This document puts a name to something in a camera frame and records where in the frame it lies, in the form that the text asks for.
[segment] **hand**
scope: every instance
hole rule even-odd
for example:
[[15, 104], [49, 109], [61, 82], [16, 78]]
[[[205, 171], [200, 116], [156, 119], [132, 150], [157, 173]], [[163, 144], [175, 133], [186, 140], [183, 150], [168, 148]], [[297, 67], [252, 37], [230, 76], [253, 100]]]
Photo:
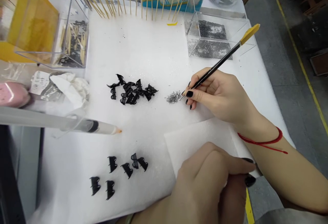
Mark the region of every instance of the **hand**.
[[259, 115], [234, 75], [216, 70], [197, 89], [189, 90], [208, 70], [209, 68], [204, 68], [195, 73], [183, 92], [191, 110], [196, 108], [197, 102], [202, 103], [217, 118], [234, 125], [249, 123], [254, 115]]
[[255, 164], [206, 143], [182, 164], [165, 223], [243, 223], [253, 170]]

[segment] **label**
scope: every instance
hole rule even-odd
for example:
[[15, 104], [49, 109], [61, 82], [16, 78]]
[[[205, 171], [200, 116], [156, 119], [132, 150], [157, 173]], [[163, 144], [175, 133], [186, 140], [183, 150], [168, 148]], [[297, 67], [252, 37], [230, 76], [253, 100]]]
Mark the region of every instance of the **label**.
[[32, 86], [29, 90], [30, 93], [41, 95], [42, 91], [49, 84], [49, 73], [36, 71], [32, 79]]

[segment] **box of glitter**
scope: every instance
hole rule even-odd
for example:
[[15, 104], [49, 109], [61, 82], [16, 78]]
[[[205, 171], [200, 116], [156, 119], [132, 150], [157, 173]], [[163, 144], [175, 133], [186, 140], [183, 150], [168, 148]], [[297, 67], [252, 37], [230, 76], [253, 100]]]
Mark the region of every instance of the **box of glitter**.
[[[50, 68], [85, 68], [88, 47], [85, 12], [76, 0], [48, 1], [29, 0], [15, 52]], [[44, 41], [52, 44], [45, 48], [41, 43]]]
[[[249, 29], [249, 22], [246, 18], [202, 13], [195, 8], [195, 0], [188, 0], [184, 29], [190, 57], [221, 59], [240, 41]], [[243, 55], [255, 45], [252, 37], [229, 59]]]

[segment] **crumpled tissue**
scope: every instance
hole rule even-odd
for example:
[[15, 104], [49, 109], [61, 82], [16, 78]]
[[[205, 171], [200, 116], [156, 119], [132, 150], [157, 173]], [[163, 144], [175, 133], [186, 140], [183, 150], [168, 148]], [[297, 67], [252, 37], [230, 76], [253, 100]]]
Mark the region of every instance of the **crumpled tissue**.
[[73, 73], [50, 76], [51, 81], [60, 89], [74, 108], [81, 108], [89, 100], [89, 83], [83, 78], [76, 78]]

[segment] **pile of silver glitter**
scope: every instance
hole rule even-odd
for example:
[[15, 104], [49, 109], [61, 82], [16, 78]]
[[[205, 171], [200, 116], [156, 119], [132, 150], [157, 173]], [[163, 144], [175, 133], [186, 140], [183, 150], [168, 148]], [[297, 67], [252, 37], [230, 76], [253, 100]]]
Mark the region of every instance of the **pile of silver glitter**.
[[180, 98], [181, 98], [180, 91], [172, 92], [170, 95], [166, 97], [166, 101], [170, 104], [175, 104], [179, 101]]

